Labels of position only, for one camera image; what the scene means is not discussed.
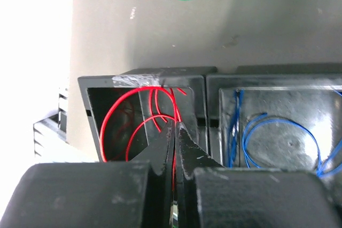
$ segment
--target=white floor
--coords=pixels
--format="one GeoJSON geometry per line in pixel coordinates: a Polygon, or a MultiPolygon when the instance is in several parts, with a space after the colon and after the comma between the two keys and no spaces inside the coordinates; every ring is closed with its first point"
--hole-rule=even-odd
{"type": "Polygon", "coordinates": [[[1,218],[34,163],[33,123],[57,110],[69,71],[72,0],[0,3],[1,218]]]}

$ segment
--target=white background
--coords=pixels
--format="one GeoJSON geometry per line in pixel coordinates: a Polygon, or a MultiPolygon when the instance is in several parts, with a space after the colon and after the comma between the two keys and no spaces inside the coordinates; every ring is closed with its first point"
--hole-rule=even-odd
{"type": "Polygon", "coordinates": [[[0,217],[69,72],[72,0],[0,0],[0,217]]]}

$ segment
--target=gray table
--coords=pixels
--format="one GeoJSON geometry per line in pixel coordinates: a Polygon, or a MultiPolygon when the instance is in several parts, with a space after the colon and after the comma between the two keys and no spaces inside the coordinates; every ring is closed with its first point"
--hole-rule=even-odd
{"type": "Polygon", "coordinates": [[[97,159],[81,75],[342,61],[342,0],[74,0],[67,140],[97,159]]]}

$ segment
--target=table surface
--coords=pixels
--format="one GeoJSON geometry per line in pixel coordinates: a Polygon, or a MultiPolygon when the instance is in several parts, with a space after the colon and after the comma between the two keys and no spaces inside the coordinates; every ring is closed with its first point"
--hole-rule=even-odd
{"type": "Polygon", "coordinates": [[[342,0],[74,0],[67,140],[97,159],[77,78],[341,62],[342,0]]]}

